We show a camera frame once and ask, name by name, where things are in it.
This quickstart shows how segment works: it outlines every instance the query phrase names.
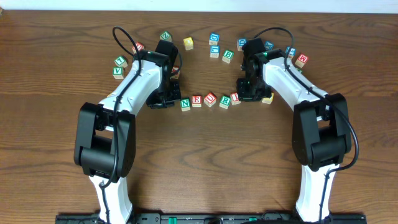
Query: alphabet block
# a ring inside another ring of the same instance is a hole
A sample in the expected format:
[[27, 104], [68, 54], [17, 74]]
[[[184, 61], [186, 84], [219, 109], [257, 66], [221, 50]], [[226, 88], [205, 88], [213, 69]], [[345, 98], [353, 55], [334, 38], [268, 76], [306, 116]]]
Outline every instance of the alphabet block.
[[264, 46], [266, 47], [266, 50], [272, 50], [272, 48], [274, 47], [274, 44], [267, 41], [266, 44], [264, 44]]
[[201, 96], [192, 96], [192, 107], [201, 107]]
[[294, 64], [299, 66], [300, 68], [303, 68], [303, 66], [306, 64], [307, 61], [308, 61], [308, 57], [305, 56], [304, 54], [300, 54], [300, 56], [298, 56], [298, 58]]
[[211, 33], [209, 38], [209, 45], [218, 45], [219, 39], [220, 39], [219, 34]]
[[123, 56], [119, 56], [117, 59], [115, 59], [114, 63], [118, 67], [123, 67], [123, 68], [127, 67], [127, 60]]
[[239, 101], [238, 93], [232, 93], [231, 94], [231, 102], [232, 102], [232, 105], [236, 105], [236, 104], [240, 104], [241, 103]]
[[160, 35], [160, 39], [161, 40], [166, 40], [166, 41], [172, 41], [172, 35], [169, 33], [169, 32], [167, 32], [167, 31], [165, 31], [165, 32], [163, 32], [161, 35]]
[[[178, 67], [178, 66], [173, 66], [173, 68], [172, 68], [172, 73], [176, 72], [179, 68], [180, 68], [180, 67]], [[180, 78], [180, 71], [178, 71], [177, 74], [171, 76], [170, 78], [174, 78], [174, 79]]]
[[220, 100], [220, 107], [228, 109], [230, 103], [231, 103], [231, 98], [229, 98], [228, 96], [223, 96]]
[[231, 63], [232, 57], [234, 57], [234, 52], [230, 50], [225, 50], [223, 54], [223, 61], [226, 63]]
[[113, 77], [114, 77], [114, 79], [123, 79], [124, 78], [124, 69], [122, 67], [114, 67], [113, 68]]
[[[140, 52], [142, 49], [145, 49], [144, 45], [142, 43], [136, 43], [138, 51]], [[134, 46], [132, 46], [132, 53], [136, 54], [136, 48]]]
[[211, 46], [210, 47], [210, 57], [218, 58], [220, 56], [220, 47], [219, 46]]
[[292, 59], [292, 58], [294, 57], [295, 54], [296, 54], [296, 49], [294, 49], [294, 48], [290, 49], [288, 58]]
[[213, 95], [212, 93], [207, 94], [207, 96], [205, 96], [205, 104], [209, 107], [213, 106], [217, 101], [217, 98], [215, 95]]
[[189, 98], [181, 99], [180, 104], [181, 104], [181, 110], [182, 110], [182, 111], [191, 110], [191, 104], [190, 104], [190, 102], [189, 102]]
[[185, 47], [185, 50], [192, 50], [193, 49], [192, 37], [187, 37], [187, 38], [184, 39], [184, 47]]
[[261, 100], [261, 103], [271, 104], [273, 99], [274, 99], [274, 93], [271, 93], [271, 97], [270, 98], [264, 97]]
[[242, 46], [247, 42], [248, 40], [246, 39], [238, 39], [238, 42], [236, 43], [236, 46], [238, 48], [238, 51], [242, 51]]

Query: white wall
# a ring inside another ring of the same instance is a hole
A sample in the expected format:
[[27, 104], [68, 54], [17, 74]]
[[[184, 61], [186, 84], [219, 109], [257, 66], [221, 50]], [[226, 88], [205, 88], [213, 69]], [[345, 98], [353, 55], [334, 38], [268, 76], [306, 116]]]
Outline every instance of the white wall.
[[398, 0], [0, 0], [0, 7], [34, 10], [398, 13]]

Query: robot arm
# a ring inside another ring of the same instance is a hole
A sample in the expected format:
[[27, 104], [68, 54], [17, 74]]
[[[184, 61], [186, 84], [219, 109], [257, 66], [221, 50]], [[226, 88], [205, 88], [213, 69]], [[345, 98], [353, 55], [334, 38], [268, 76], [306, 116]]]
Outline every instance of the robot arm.
[[[292, 146], [296, 158], [302, 164], [302, 182], [296, 211], [305, 222], [317, 222], [320, 212], [325, 174], [339, 167], [344, 155], [351, 149], [349, 129], [335, 112], [309, 93], [286, 69], [285, 52], [277, 49], [266, 51], [261, 39], [249, 40], [243, 46], [246, 78], [237, 80], [237, 92], [241, 101], [259, 101], [271, 97], [271, 87], [287, 102], [294, 112]], [[341, 94], [328, 95], [309, 82], [292, 65], [293, 74], [306, 86], [337, 106], [348, 117], [347, 105]], [[324, 128], [318, 121], [330, 121]], [[334, 173], [326, 187], [322, 219], [329, 215], [328, 199]]]
[[178, 81], [170, 81], [172, 66], [178, 54], [171, 42], [161, 40], [155, 50], [140, 51], [141, 72], [121, 96], [118, 106], [119, 162], [116, 178], [105, 188], [99, 187], [111, 176], [114, 164], [114, 139], [96, 135], [96, 131], [113, 131], [113, 109], [116, 97], [133, 79], [138, 70], [136, 60], [128, 76], [107, 98], [98, 105], [85, 103], [80, 110], [75, 144], [75, 164], [82, 166], [95, 186], [101, 211], [99, 217], [107, 220], [106, 201], [110, 223], [127, 223], [132, 203], [127, 192], [126, 176], [131, 170], [136, 154], [135, 117], [144, 102], [151, 108], [167, 108], [181, 99]]

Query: white arm segment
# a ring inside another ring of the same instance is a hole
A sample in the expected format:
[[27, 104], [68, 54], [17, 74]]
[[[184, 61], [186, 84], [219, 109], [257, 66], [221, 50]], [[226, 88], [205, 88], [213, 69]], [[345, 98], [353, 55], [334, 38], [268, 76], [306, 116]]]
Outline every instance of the white arm segment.
[[[99, 213], [100, 219], [106, 221], [106, 209], [102, 198], [102, 191], [100, 189], [100, 183], [107, 183], [108, 179], [103, 177], [90, 177], [90, 180], [94, 184], [95, 190], [99, 200], [99, 206], [101, 211]], [[120, 178], [117, 183], [110, 184], [105, 188], [106, 203], [109, 208], [109, 222], [112, 224], [125, 224], [127, 223], [131, 211], [132, 203], [129, 200], [127, 192], [127, 181], [126, 178]]]
[[[310, 83], [297, 69], [293, 66], [290, 58], [287, 59], [287, 64], [290, 65], [290, 70], [293, 74], [306, 84], [308, 87], [312, 87], [313, 91], [319, 93], [321, 96], [328, 94], [327, 92], [317, 88], [315, 85]], [[300, 85], [288, 71], [285, 70], [284, 58], [279, 57], [272, 59], [266, 63], [263, 67], [262, 73], [264, 74], [264, 81], [266, 84], [276, 90], [286, 103], [293, 110], [294, 105], [301, 103], [302, 101], [316, 101], [318, 97], [309, 93], [304, 86]]]
[[[340, 165], [328, 165], [312, 171], [308, 166], [302, 166], [300, 196], [296, 202], [296, 209], [301, 219], [305, 222], [317, 222], [319, 220], [319, 210], [322, 199], [323, 186], [325, 184], [325, 174], [330, 169], [336, 169]], [[329, 215], [329, 196], [331, 184], [335, 172], [329, 175], [328, 185], [326, 186], [325, 200], [322, 207], [322, 220]]]
[[[120, 83], [120, 85], [107, 98], [100, 101], [103, 107], [113, 111], [116, 97], [130, 80], [136, 75], [138, 70], [138, 61], [132, 65], [129, 75]], [[131, 114], [137, 115], [142, 105], [148, 99], [148, 96], [156, 90], [162, 79], [162, 69], [154, 62], [141, 60], [141, 74], [133, 81], [130, 87], [124, 92], [118, 111], [126, 110]], [[113, 131], [112, 127], [107, 126], [107, 130]], [[94, 176], [90, 177], [97, 191], [101, 211], [99, 217], [106, 221], [106, 209], [103, 202], [100, 183], [107, 183], [108, 179]], [[111, 183], [105, 188], [106, 201], [109, 208], [109, 222], [112, 224], [125, 224], [132, 211], [132, 203], [129, 200], [126, 178], [119, 178], [117, 183]]]

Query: brown tabletop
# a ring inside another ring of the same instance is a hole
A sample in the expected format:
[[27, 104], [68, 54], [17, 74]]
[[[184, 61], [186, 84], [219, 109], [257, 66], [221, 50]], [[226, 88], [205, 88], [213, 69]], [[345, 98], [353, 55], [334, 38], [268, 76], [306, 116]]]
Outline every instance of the brown tabletop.
[[[120, 83], [113, 60], [125, 55], [112, 37], [122, 26], [154, 50], [167, 30], [183, 56], [183, 96], [218, 98], [236, 89], [243, 54], [236, 40], [267, 27], [290, 29], [303, 74], [342, 93], [358, 134], [357, 164], [337, 173], [331, 212], [363, 212], [368, 223], [398, 219], [398, 16], [372, 14], [3, 11], [0, 18], [0, 222], [53, 223], [59, 213], [93, 213], [96, 192], [73, 162], [84, 102], [97, 103]], [[221, 35], [231, 64], [210, 58], [209, 34]], [[120, 33], [127, 48], [131, 45]], [[194, 49], [185, 51], [183, 38]], [[283, 32], [263, 40], [285, 49]], [[291, 210], [301, 166], [291, 145], [293, 113], [276, 93], [271, 105], [225, 110], [143, 106], [137, 154], [128, 175], [135, 207], [164, 213]], [[353, 150], [343, 164], [353, 158]]]

